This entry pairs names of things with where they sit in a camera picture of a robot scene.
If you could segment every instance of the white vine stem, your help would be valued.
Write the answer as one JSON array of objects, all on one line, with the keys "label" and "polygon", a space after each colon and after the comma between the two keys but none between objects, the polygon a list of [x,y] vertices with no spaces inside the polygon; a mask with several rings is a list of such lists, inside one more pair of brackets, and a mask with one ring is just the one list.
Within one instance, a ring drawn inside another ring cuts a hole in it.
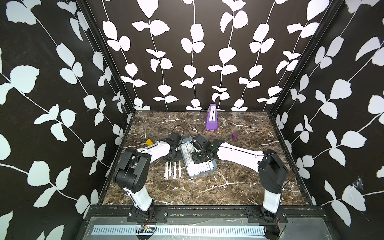
[{"label": "white vine stem", "polygon": [[[9,80],[9,78],[7,77],[7,76],[5,76],[3,73],[1,73],[1,75],[3,75],[3,77],[5,78],[5,79],[7,79],[10,83],[12,83],[10,80]],[[33,101],[32,99],[30,99],[27,95],[25,95],[23,92],[21,92],[21,91],[19,91],[19,90],[17,90],[23,97],[25,97],[26,99],[28,99],[29,101],[31,101],[34,105],[36,105],[36,106],[38,106],[40,109],[42,109],[43,111],[45,111],[46,113],[49,113],[49,111],[48,110],[46,110],[45,108],[43,108],[43,107],[41,107],[39,104],[37,104],[35,101]],[[63,126],[65,126],[65,124],[63,123],[63,122],[61,122],[61,121],[59,121],[59,120],[57,120],[57,119],[55,119],[55,121],[56,122],[59,122],[59,123],[61,123]],[[65,126],[66,128],[68,128],[76,137],[77,137],[77,139],[79,139],[80,140],[80,142],[83,144],[83,145],[85,145],[85,143],[81,140],[81,138],[70,128],[70,127],[67,127],[67,126]]]},{"label": "white vine stem", "polygon": [[[81,29],[83,30],[83,32],[84,32],[84,34],[85,34],[85,37],[87,37],[88,43],[89,43],[89,45],[91,46],[93,53],[95,53],[96,51],[94,50],[94,48],[93,48],[93,46],[92,46],[91,40],[88,38],[88,35],[87,35],[86,30],[84,30],[83,28],[81,28]],[[109,81],[107,81],[107,82],[108,82],[108,85],[111,87],[112,91],[116,94],[116,91],[115,91],[115,89],[113,89],[113,87],[112,87],[112,85],[110,84],[110,82],[109,82]]]},{"label": "white vine stem", "polygon": [[[53,43],[56,45],[56,47],[58,46],[57,44],[56,44],[56,42],[53,40],[53,38],[52,38],[52,36],[49,34],[49,32],[47,31],[47,29],[43,26],[43,24],[36,18],[36,20],[40,23],[40,25],[44,28],[44,30],[47,32],[47,34],[50,36],[50,38],[52,39],[52,41],[53,41]],[[84,88],[84,86],[83,86],[83,84],[81,83],[81,81],[80,81],[80,79],[75,75],[75,77],[76,77],[76,79],[79,81],[79,83],[80,83],[80,86],[81,86],[81,88],[84,90],[84,92],[87,94],[87,96],[89,96],[89,94],[88,94],[88,92],[85,90],[85,88]]]},{"label": "white vine stem", "polygon": [[[295,53],[295,50],[296,50],[296,46],[297,46],[297,43],[299,42],[299,39],[300,39],[300,35],[301,35],[301,32],[300,32],[300,34],[299,34],[299,37],[297,37],[297,40],[296,40],[295,46],[293,47],[293,50],[292,50],[292,54],[294,54],[294,53]],[[285,70],[284,70],[284,73],[283,73],[283,75],[281,76],[281,78],[280,78],[279,82],[276,84],[276,86],[279,86],[279,84],[280,84],[281,80],[283,79],[283,77],[284,77],[285,73],[287,72],[287,67],[285,68]],[[265,110],[265,107],[266,107],[266,104],[267,104],[267,102],[268,102],[268,101],[265,101],[265,105],[264,105],[263,111]]]},{"label": "white vine stem", "polygon": [[[352,15],[351,19],[349,20],[348,24],[345,26],[345,28],[343,29],[343,31],[340,33],[339,36],[341,36],[341,35],[344,33],[344,31],[347,29],[348,25],[351,23],[351,21],[352,21],[353,17],[355,16],[356,12],[357,12],[357,10],[353,13],[353,15]],[[312,76],[312,73],[317,69],[317,67],[318,67],[319,65],[320,65],[320,63],[317,64],[317,66],[314,68],[314,70],[313,70],[313,71],[311,72],[311,74],[309,75],[308,79]],[[287,111],[287,113],[291,110],[291,108],[292,108],[293,105],[295,104],[296,100],[297,100],[297,98],[293,101],[292,106],[289,108],[289,110]]]},{"label": "white vine stem", "polygon": [[[232,39],[232,34],[233,34],[233,19],[234,19],[234,11],[232,11],[232,28],[231,28],[231,35],[229,36],[229,42],[228,42],[228,48],[229,45],[231,44],[231,39]],[[220,88],[222,87],[222,82],[223,82],[223,71],[220,71]],[[217,109],[220,109],[220,103],[221,103],[221,92],[219,92],[219,101],[218,101],[218,106]]]},{"label": "white vine stem", "polygon": [[[273,9],[275,3],[276,3],[276,1],[273,1],[271,10],[269,10],[268,18],[266,19],[265,24],[268,24],[269,17],[271,16],[271,12],[272,12],[272,9]],[[260,49],[257,51],[257,58],[256,58],[255,66],[257,65],[257,62],[259,61],[260,50],[261,50],[261,46],[260,46]],[[249,83],[247,83],[247,84],[245,85],[245,87],[244,87],[243,94],[241,95],[241,99],[243,99],[243,97],[244,97],[244,92],[245,92],[245,89],[248,87],[248,84],[249,84]]]},{"label": "white vine stem", "polygon": [[[26,172],[26,171],[24,171],[24,170],[21,170],[20,168],[17,168],[17,167],[12,166],[12,165],[8,165],[8,164],[2,164],[2,163],[0,163],[0,166],[2,166],[2,167],[7,167],[7,168],[11,168],[11,169],[17,170],[17,171],[19,171],[19,172],[25,173],[25,174],[27,174],[27,175],[29,174],[29,172]],[[56,189],[56,191],[58,191],[61,195],[63,195],[63,196],[66,197],[66,198],[73,199],[73,200],[77,201],[77,199],[65,195],[64,193],[62,193],[62,192],[61,192],[60,190],[58,190],[58,189]]]},{"label": "white vine stem", "polygon": [[[384,192],[384,190],[383,191],[378,191],[378,192],[370,192],[370,193],[367,193],[367,194],[362,194],[362,196],[369,196],[369,195],[379,194],[379,193],[383,193],[383,192]],[[326,202],[324,204],[321,204],[320,206],[324,206],[324,205],[326,205],[328,203],[331,203],[331,202],[334,202],[334,201],[340,201],[340,200],[341,199],[334,199],[334,200],[328,201],[328,202]]]},{"label": "white vine stem", "polygon": [[[107,19],[108,19],[108,21],[110,22],[109,17],[108,17],[107,10],[105,9],[104,0],[101,0],[101,2],[103,3],[103,8],[104,8],[105,15],[107,16]],[[121,50],[122,55],[124,56],[125,62],[128,64],[128,62],[127,62],[127,58],[125,57],[125,54],[124,54],[124,52],[122,51],[121,47],[120,47],[120,50]],[[108,82],[108,84],[111,86],[113,92],[116,94],[115,90],[113,89],[112,85],[109,83],[108,80],[107,80],[107,82]],[[124,83],[123,83],[123,86],[124,86],[124,88],[125,88],[125,91],[128,92],[128,90],[127,90],[127,88],[125,87],[125,84],[124,84]],[[122,104],[122,107],[124,108],[125,113],[126,113],[127,116],[128,116],[128,112],[127,112],[127,109],[125,109],[124,104]]]},{"label": "white vine stem", "polygon": [[[156,45],[155,45],[155,41],[153,40],[153,36],[152,36],[151,30],[149,30],[149,34],[151,35],[151,39],[152,39],[152,43],[153,43],[153,47],[155,48],[155,51],[157,52],[157,48],[156,48]],[[158,58],[157,56],[156,56],[156,58],[157,58],[157,61],[159,62],[160,68],[161,68],[161,75],[162,75],[162,77],[163,77],[163,85],[164,85],[165,83],[164,83],[164,72],[163,72],[163,68],[161,67],[159,58]],[[164,103],[166,104],[166,108],[167,108],[167,110],[168,110],[167,102],[166,102],[165,99],[164,99]]]},{"label": "white vine stem", "polygon": [[[12,83],[3,73],[2,73],[3,77],[5,77],[5,79],[7,79],[10,83]],[[45,111],[46,113],[49,113],[49,111],[47,111],[45,108],[41,107],[40,105],[38,105],[37,103],[35,103],[32,99],[30,99],[27,95],[25,95],[23,92],[17,90],[21,95],[23,95],[26,99],[28,99],[29,101],[31,101],[34,105],[38,106],[39,108],[41,108],[43,111]],[[63,126],[65,126],[65,124],[57,119],[55,119],[57,122],[61,123]],[[70,127],[67,127],[69,130],[71,130],[71,132],[73,132],[73,134],[80,140],[80,142],[85,145],[85,143],[81,140],[81,138],[70,128]]]},{"label": "white vine stem", "polygon": [[[196,24],[196,9],[195,9],[195,0],[192,1],[193,3],[193,24]],[[191,56],[191,66],[193,67],[193,52],[194,52],[194,49],[192,47],[192,56]],[[193,83],[193,78],[191,78],[192,80],[192,84],[193,84],[193,91],[194,91],[194,98],[193,99],[196,99],[196,88],[195,88],[195,84]]]},{"label": "white vine stem", "polygon": [[[308,80],[310,79],[310,77],[312,76],[313,72],[317,69],[317,67],[318,67],[319,65],[320,65],[320,63],[318,63],[318,64],[316,65],[316,67],[313,69],[313,71],[311,72],[311,74],[308,76]],[[291,108],[292,108],[293,105],[295,104],[296,100],[297,100],[297,96],[296,96],[295,100],[293,101],[291,107],[288,109],[287,113],[291,110]]]}]

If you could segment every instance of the black cable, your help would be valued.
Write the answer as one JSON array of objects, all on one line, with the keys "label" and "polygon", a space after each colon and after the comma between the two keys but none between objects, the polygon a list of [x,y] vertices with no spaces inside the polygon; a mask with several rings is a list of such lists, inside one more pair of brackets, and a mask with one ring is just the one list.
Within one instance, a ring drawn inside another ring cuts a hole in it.
[{"label": "black cable", "polygon": [[172,129],[172,132],[175,130],[176,127],[179,127],[179,126],[183,128],[183,135],[181,135],[181,138],[183,138],[185,129],[184,129],[184,127],[183,127],[182,125],[176,125],[176,126]]},{"label": "black cable", "polygon": [[193,137],[192,137],[192,134],[189,131],[189,126],[194,126],[197,134],[199,134],[199,131],[197,130],[197,127],[194,124],[189,124],[188,127],[187,127],[187,131],[189,132],[189,135],[191,136],[191,138],[193,138]]},{"label": "black cable", "polygon": [[[216,148],[219,148],[219,147],[229,148],[229,149],[236,150],[236,151],[239,151],[239,152],[245,152],[245,151],[242,151],[242,150],[239,150],[239,149],[236,149],[236,148],[224,147],[224,146],[215,147],[211,151],[213,152]],[[263,156],[263,155],[256,155],[256,154],[253,154],[253,153],[249,153],[249,152],[245,152],[245,153],[248,153],[248,154],[251,154],[251,155],[254,155],[254,156],[258,156],[258,157],[262,157]]]},{"label": "black cable", "polygon": [[157,222],[157,219],[155,218],[155,214],[156,213],[154,213],[153,214],[153,216],[152,216],[152,218],[148,221],[148,222],[146,222],[146,223],[143,223],[143,224],[141,224],[140,225],[140,228],[139,228],[139,231],[138,231],[138,233],[137,233],[137,236],[139,236],[139,233],[140,233],[140,231],[141,231],[141,227],[144,225],[144,226],[146,226],[148,223],[150,223],[153,219],[156,221],[156,227],[155,227],[155,230],[153,231],[153,233],[149,236],[149,238],[147,238],[147,239],[150,239],[150,237],[152,237],[153,236],[153,234],[156,232],[156,230],[157,230],[157,224],[158,224],[158,222]]},{"label": "black cable", "polygon": [[287,183],[289,183],[291,181],[291,179],[288,179],[288,181],[286,183],[284,183],[282,189],[285,187],[285,185],[287,185]]},{"label": "black cable", "polygon": [[277,240],[280,239],[281,235],[283,234],[285,228],[286,228],[287,225],[288,225],[287,215],[284,213],[284,209],[282,209],[282,211],[283,211],[283,215],[284,215],[284,218],[285,218],[285,226],[284,226],[283,230],[281,231],[280,236],[277,238]]},{"label": "black cable", "polygon": [[176,127],[178,127],[178,126],[180,126],[180,127],[182,127],[183,128],[183,135],[181,135],[181,141],[180,141],[180,143],[176,146],[176,148],[178,148],[178,147],[180,147],[181,146],[181,144],[183,143],[183,136],[184,136],[184,132],[185,132],[185,129],[184,129],[184,127],[182,126],[182,125],[176,125],[176,126],[174,126],[174,128],[172,129],[172,132],[175,130],[175,128]]},{"label": "black cable", "polygon": [[156,232],[156,230],[157,230],[157,219],[155,218],[155,214],[153,215],[153,218],[152,219],[155,219],[155,221],[156,221],[156,227],[155,227],[155,230],[153,231],[153,233],[149,236],[149,238],[147,238],[147,240],[148,239],[150,239],[152,236],[153,236],[153,234]]},{"label": "black cable", "polygon": [[247,215],[247,214],[252,214],[253,216],[258,217],[258,218],[263,218],[261,215],[255,215],[255,214],[253,214],[251,212],[244,212],[244,215],[249,217],[249,215]]}]

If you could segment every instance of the black mounting bracket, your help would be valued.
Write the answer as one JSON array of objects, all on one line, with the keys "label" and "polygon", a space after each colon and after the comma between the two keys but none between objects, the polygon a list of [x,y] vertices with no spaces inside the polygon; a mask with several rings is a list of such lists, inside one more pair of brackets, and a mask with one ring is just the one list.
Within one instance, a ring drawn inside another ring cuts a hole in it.
[{"label": "black mounting bracket", "polygon": [[[141,215],[138,214],[137,211],[133,210],[133,206],[131,207],[131,212],[129,213],[129,216],[127,218],[127,222],[136,222],[140,223],[142,222]],[[167,222],[168,217],[168,207],[167,206],[154,206],[154,214],[157,222]]]},{"label": "black mounting bracket", "polygon": [[[281,223],[286,223],[285,217],[283,215],[283,208],[280,206],[275,213],[276,219]],[[262,217],[262,207],[246,207],[244,215],[247,216],[249,223],[258,223],[262,226],[276,225],[276,222],[266,222]]]}]

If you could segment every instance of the marble table surface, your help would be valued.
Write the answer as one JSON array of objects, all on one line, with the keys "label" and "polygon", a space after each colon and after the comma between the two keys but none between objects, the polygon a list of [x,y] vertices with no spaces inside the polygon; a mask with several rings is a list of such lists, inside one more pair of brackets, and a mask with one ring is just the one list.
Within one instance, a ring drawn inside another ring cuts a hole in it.
[{"label": "marble table surface", "polygon": [[[267,113],[218,112],[218,129],[207,131],[204,119],[206,112],[149,112],[138,111],[134,117],[124,147],[140,148],[147,146],[146,140],[155,142],[170,134],[175,125],[185,129],[195,124],[198,131],[208,140],[221,139],[229,144],[255,151],[267,149],[283,152]],[[237,140],[232,134],[237,133]],[[283,205],[304,205],[295,176],[285,156],[280,155],[288,168],[287,178],[291,181],[285,186],[281,200]],[[214,172],[200,177],[190,178],[181,161],[181,178],[177,163],[176,179],[172,176],[164,180],[165,162],[160,158],[149,168],[146,188],[155,204],[173,205],[248,205],[263,203],[264,188],[259,174],[245,166],[217,160]],[[111,181],[103,204],[131,205],[131,198],[119,186]]]}]

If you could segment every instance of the blue tray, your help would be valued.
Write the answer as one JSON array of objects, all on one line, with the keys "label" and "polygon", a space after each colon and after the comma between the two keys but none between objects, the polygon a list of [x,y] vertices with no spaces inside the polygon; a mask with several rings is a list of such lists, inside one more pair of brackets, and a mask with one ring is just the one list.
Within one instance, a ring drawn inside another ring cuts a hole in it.
[{"label": "blue tray", "polygon": [[[189,137],[189,138],[185,138],[185,139],[183,139],[183,140],[182,140],[182,143],[191,142],[191,141],[192,141],[192,137]],[[206,173],[213,172],[213,171],[215,171],[216,168],[217,168],[216,160],[213,159],[213,160],[211,161],[211,163],[212,163],[213,166],[214,166],[213,169],[208,170],[208,171],[205,171],[205,172],[200,173],[200,174],[193,175],[192,173],[190,173],[190,172],[188,171],[187,163],[186,163],[186,157],[185,157],[185,155],[184,155],[185,153],[181,150],[181,147],[180,147],[180,151],[181,151],[181,154],[183,155],[184,164],[185,164],[185,169],[187,170],[187,174],[188,174],[188,176],[190,176],[190,177],[198,177],[198,176],[204,175],[204,174],[206,174]]]}]

